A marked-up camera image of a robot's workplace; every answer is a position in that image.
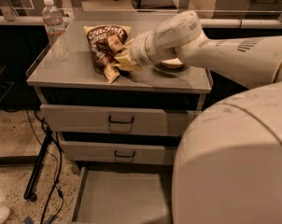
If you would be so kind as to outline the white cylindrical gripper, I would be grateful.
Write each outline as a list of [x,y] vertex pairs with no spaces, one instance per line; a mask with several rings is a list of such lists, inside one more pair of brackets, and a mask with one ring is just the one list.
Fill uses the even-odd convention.
[[130,50],[126,49],[121,53],[117,53],[114,58],[119,62],[117,63],[117,69],[126,72],[139,72],[143,68],[139,65],[153,65],[161,61],[158,56],[154,33],[152,31],[144,32],[138,35]]

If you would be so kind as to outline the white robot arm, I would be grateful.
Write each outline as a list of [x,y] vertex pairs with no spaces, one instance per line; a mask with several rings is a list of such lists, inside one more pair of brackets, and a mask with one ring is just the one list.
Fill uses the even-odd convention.
[[172,176],[174,224],[282,224],[282,35],[210,39],[185,11],[138,35],[122,63],[178,59],[246,91],[202,112],[184,132]]

